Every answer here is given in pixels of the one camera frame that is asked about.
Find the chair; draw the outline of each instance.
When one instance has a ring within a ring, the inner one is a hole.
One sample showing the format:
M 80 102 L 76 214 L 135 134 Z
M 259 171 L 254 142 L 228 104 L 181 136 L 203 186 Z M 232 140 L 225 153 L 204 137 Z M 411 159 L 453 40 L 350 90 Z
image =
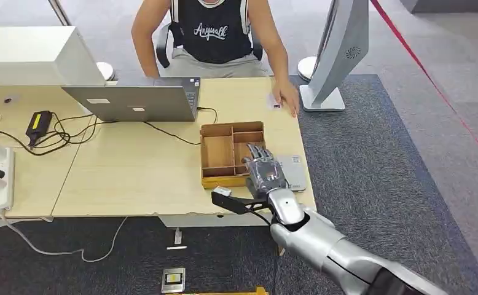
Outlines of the chair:
M 183 32 L 181 30 L 181 26 L 179 23 L 171 22 L 168 25 L 165 25 L 160 33 L 158 44 L 156 45 L 156 57 L 161 63 L 161 65 L 166 69 L 170 65 L 170 61 L 167 57 L 167 41 L 168 41 L 168 33 L 172 32 L 172 36 L 174 37 L 174 48 L 177 48 L 183 45 Z M 261 42 L 257 39 L 256 35 L 251 31 L 252 36 L 252 47 L 253 47 L 253 54 L 258 59 L 262 59 L 262 46 Z

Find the power strip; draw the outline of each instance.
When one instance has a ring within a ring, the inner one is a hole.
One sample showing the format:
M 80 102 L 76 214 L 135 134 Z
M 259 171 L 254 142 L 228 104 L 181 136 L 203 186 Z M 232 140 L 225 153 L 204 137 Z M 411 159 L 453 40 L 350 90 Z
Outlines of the power strip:
M 11 147 L 0 145 L 0 170 L 5 175 L 0 178 L 0 211 L 11 210 L 14 196 L 15 152 Z

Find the grey shorts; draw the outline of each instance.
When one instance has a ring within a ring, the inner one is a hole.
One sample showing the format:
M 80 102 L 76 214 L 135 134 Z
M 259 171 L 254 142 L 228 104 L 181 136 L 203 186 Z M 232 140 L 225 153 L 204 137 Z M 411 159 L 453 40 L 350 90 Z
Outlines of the grey shorts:
M 170 66 L 165 69 L 163 76 L 195 76 L 201 78 L 267 77 L 268 71 L 253 54 L 227 63 L 214 64 L 200 62 L 184 49 L 175 48 L 172 52 Z

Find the robotic arm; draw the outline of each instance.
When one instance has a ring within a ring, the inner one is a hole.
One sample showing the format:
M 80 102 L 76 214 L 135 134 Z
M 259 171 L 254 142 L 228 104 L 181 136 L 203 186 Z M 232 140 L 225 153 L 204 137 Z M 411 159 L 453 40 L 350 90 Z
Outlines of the robotic arm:
M 231 196 L 217 187 L 212 202 L 237 214 L 269 208 L 270 232 L 284 249 L 332 278 L 347 295 L 447 295 L 403 265 L 371 254 L 349 242 L 335 225 L 311 208 L 297 203 L 280 164 L 265 149 L 249 144 L 253 158 L 245 158 L 254 199 Z

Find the grey carpet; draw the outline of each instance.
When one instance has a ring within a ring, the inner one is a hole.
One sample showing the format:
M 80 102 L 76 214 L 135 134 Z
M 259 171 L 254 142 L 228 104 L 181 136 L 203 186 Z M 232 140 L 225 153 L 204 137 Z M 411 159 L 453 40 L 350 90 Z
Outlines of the grey carpet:
M 478 294 L 476 259 L 378 77 L 350 76 L 341 92 L 345 112 L 299 117 L 318 211 L 351 241 L 450 294 Z M 120 220 L 16 226 L 41 248 L 86 247 L 94 258 L 110 247 Z M 36 254 L 0 228 L 0 294 L 158 294 L 162 269 L 175 266 L 187 268 L 188 291 L 272 290 L 275 282 L 279 295 L 341 294 L 297 257 L 275 256 L 266 228 L 184 229 L 185 251 L 166 251 L 167 236 L 157 218 L 130 218 L 113 254 L 87 264 L 78 256 Z

